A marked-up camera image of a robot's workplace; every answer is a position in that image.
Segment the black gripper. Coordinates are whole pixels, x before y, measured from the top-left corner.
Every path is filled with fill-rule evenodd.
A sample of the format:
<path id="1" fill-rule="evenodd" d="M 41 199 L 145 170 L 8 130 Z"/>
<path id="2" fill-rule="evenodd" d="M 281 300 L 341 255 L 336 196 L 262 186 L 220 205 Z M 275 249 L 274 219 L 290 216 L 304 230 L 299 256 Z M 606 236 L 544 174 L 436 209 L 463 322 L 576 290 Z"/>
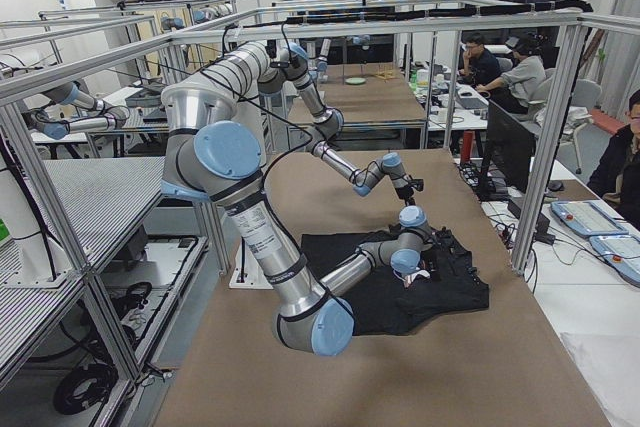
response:
<path id="1" fill-rule="evenodd" d="M 398 197 L 404 201 L 406 206 L 414 205 L 414 189 L 411 184 L 405 184 L 397 188 Z"/>
<path id="2" fill-rule="evenodd" d="M 436 258 L 454 259 L 456 255 L 456 239 L 452 231 L 446 227 L 441 228 L 433 233 L 433 250 Z"/>

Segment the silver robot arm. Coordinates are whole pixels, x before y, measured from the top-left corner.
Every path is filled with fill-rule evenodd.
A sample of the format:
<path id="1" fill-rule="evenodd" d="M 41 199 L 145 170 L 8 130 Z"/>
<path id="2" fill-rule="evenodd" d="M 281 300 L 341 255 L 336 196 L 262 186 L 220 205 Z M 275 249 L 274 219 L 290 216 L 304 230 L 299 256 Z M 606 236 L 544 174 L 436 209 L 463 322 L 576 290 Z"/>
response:
<path id="1" fill-rule="evenodd" d="M 423 209 L 404 207 L 396 238 L 359 245 L 318 279 L 271 208 L 261 185 L 261 148 L 250 129 L 234 121 L 236 100 L 195 81 L 171 85 L 161 98 L 171 134 L 162 193 L 209 201 L 227 212 L 279 296 L 273 332 L 285 347 L 319 356 L 340 354 L 355 328 L 353 309 L 343 293 L 376 267 L 388 266 L 404 275 L 419 272 L 421 254 L 432 239 Z"/>
<path id="2" fill-rule="evenodd" d="M 296 44 L 277 50 L 261 42 L 245 43 L 162 91 L 169 122 L 162 193 L 218 203 L 252 183 L 262 184 L 262 147 L 236 116 L 241 105 L 251 103 L 253 93 L 273 95 L 287 82 L 312 117 L 303 131 L 308 137 L 305 151 L 343 176 L 360 196 L 389 178 L 397 196 L 413 204 L 423 183 L 406 173 L 398 154 L 358 169 L 332 149 L 330 142 L 341 131 L 344 117 L 320 97 L 305 51 Z"/>

